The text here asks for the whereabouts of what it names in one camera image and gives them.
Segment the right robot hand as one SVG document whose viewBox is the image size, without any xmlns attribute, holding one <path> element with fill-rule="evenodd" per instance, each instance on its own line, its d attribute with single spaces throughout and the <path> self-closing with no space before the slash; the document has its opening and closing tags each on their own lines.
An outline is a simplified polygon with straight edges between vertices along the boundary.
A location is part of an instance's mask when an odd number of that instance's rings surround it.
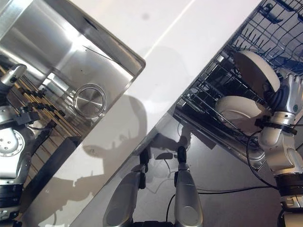
<svg viewBox="0 0 303 227">
<path fill-rule="evenodd" d="M 303 78 L 289 73 L 280 82 L 279 89 L 264 85 L 264 100 L 274 112 L 287 112 L 297 115 L 303 107 Z"/>
</svg>

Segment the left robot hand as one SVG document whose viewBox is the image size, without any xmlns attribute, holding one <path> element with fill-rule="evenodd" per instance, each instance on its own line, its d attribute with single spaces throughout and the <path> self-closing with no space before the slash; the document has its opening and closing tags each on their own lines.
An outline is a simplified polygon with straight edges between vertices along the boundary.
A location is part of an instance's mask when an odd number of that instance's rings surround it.
<svg viewBox="0 0 303 227">
<path fill-rule="evenodd" d="M 15 82 L 24 75 L 27 66 L 24 64 L 16 64 L 0 78 L 0 98 L 6 98 Z"/>
</svg>

